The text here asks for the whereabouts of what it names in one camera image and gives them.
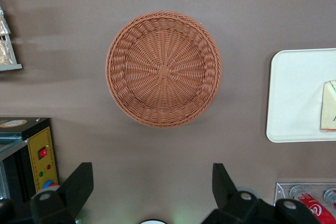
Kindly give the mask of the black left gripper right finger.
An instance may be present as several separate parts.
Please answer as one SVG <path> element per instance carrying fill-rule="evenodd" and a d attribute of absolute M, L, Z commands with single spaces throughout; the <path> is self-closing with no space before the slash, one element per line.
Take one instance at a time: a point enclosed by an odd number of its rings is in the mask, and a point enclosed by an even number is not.
<path fill-rule="evenodd" d="M 203 223 L 253 223 L 259 201 L 251 192 L 238 190 L 224 165 L 213 164 L 212 192 L 217 209 Z"/>

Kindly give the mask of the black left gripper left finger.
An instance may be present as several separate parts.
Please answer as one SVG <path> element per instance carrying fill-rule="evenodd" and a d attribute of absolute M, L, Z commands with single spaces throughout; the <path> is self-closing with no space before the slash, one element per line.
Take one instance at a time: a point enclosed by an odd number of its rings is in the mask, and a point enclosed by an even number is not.
<path fill-rule="evenodd" d="M 34 223 L 75 223 L 92 191 L 92 163 L 84 162 L 60 186 L 42 189 L 30 200 Z"/>

